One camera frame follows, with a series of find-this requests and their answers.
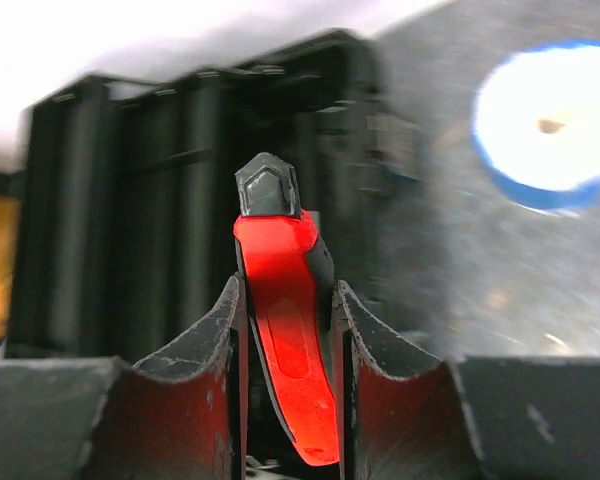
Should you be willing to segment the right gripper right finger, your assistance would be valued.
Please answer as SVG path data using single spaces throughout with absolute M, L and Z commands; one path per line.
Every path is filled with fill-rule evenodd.
M 333 292 L 344 479 L 600 479 L 600 357 L 440 360 Z

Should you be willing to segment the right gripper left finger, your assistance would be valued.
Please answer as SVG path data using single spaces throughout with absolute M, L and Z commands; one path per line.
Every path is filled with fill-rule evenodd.
M 129 365 L 0 361 L 0 479 L 241 479 L 245 288 Z

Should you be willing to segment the red black utility knife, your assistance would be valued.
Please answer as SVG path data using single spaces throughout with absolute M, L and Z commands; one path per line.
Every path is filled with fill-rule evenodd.
M 291 164 L 262 152 L 235 179 L 236 256 L 274 411 L 305 463 L 336 464 L 340 451 L 328 341 L 332 257 L 301 206 Z

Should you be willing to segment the black plastic tool box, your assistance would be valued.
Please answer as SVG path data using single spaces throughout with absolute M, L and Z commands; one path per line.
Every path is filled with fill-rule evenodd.
M 91 74 L 30 121 L 8 356 L 132 362 L 202 317 L 236 270 L 234 174 L 261 152 L 294 166 L 337 276 L 387 313 L 379 214 L 416 129 L 369 41 L 332 30 L 162 84 Z

